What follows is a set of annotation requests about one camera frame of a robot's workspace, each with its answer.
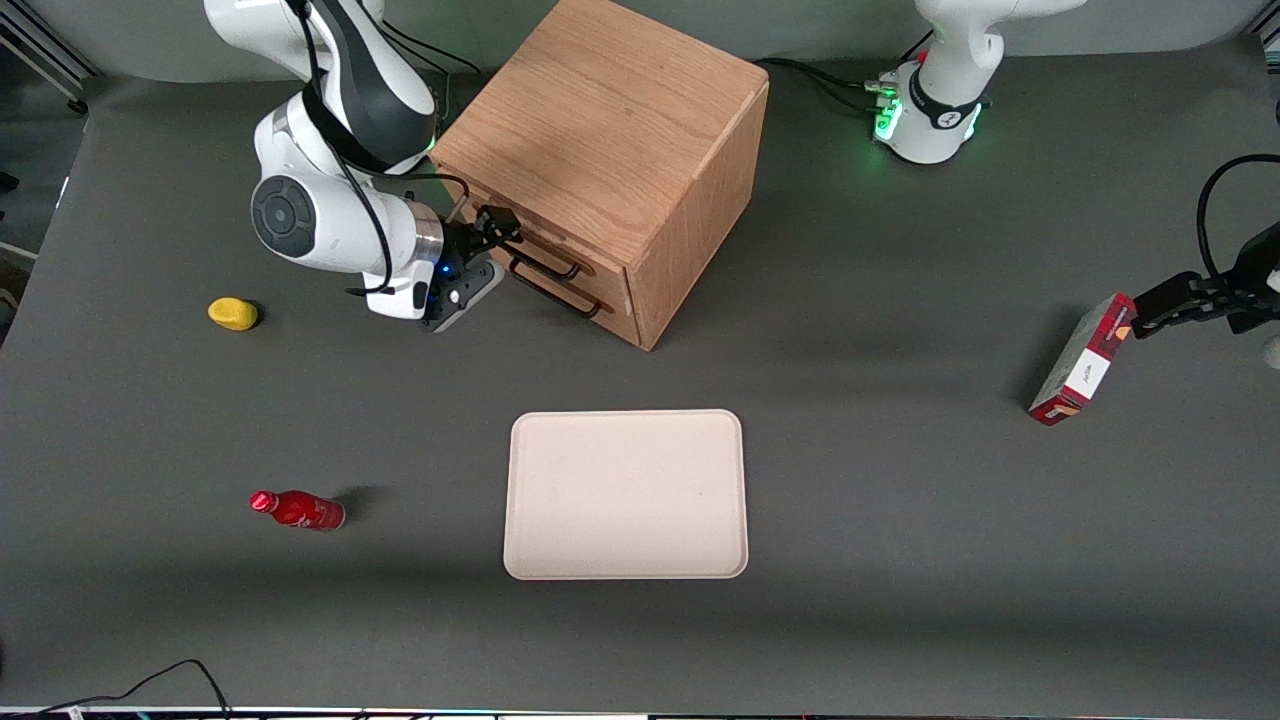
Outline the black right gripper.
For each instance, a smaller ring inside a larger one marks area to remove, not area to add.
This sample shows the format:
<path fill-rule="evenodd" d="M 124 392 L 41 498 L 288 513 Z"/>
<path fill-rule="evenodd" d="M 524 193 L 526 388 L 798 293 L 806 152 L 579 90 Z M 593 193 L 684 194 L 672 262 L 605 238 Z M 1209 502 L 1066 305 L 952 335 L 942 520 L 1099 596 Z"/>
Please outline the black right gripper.
<path fill-rule="evenodd" d="M 433 293 L 479 293 L 497 282 L 490 251 L 521 243 L 521 224 L 508 208 L 480 206 L 477 228 L 463 222 L 444 225 L 442 255 L 431 279 Z"/>

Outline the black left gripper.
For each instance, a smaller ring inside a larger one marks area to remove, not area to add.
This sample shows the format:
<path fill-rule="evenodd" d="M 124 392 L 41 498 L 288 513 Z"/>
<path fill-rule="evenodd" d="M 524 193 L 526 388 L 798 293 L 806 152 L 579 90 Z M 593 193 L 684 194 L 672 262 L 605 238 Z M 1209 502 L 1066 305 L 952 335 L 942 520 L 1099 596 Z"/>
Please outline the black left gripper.
<path fill-rule="evenodd" d="M 1240 247 L 1228 272 L 1236 310 L 1215 283 L 1196 272 L 1181 272 L 1135 297 L 1133 334 L 1137 340 L 1146 340 L 1170 327 L 1211 322 L 1228 315 L 1233 334 L 1244 334 L 1276 322 L 1279 292 L 1270 281 L 1277 268 L 1276 222 Z"/>

